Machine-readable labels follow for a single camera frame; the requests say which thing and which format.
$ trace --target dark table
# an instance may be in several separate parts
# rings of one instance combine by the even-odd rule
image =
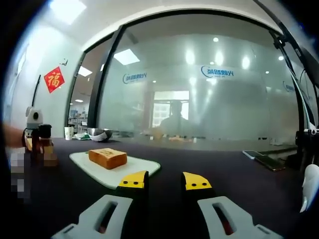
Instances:
[[[128,155],[161,164],[150,178],[150,238],[187,235],[182,224],[180,174],[190,172],[209,180],[220,196],[226,196],[253,216],[254,224],[286,235],[294,226],[302,203],[303,178],[297,171],[271,172],[248,159],[242,152],[168,149],[110,141],[65,141],[53,139],[59,166],[31,167],[26,170],[30,200],[25,208],[46,235],[52,236],[70,223],[78,223],[81,212],[108,189],[74,164],[69,154],[89,149],[111,147]]]

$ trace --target bread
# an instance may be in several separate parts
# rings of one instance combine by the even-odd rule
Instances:
[[[89,159],[106,169],[113,169],[127,163],[127,154],[111,148],[89,150]]]

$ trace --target white cup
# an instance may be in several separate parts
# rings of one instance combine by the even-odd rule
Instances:
[[[73,127],[64,127],[65,140],[72,140],[73,133],[74,133]]]

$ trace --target white cutting board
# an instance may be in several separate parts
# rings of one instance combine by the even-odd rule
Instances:
[[[151,177],[160,169],[159,163],[130,156],[128,156],[126,164],[111,170],[92,162],[87,152],[72,153],[70,158],[90,177],[111,189],[116,189],[121,179],[128,174],[146,170],[149,172],[149,177]]]

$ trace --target smartphone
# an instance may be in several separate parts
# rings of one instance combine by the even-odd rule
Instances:
[[[263,156],[263,154],[258,153],[257,151],[254,151],[254,150],[243,150],[243,154],[245,154],[250,159],[255,159],[256,156]]]
[[[273,172],[277,172],[280,170],[284,170],[286,167],[282,165],[280,162],[268,157],[266,155],[256,156],[255,160],[272,170]]]

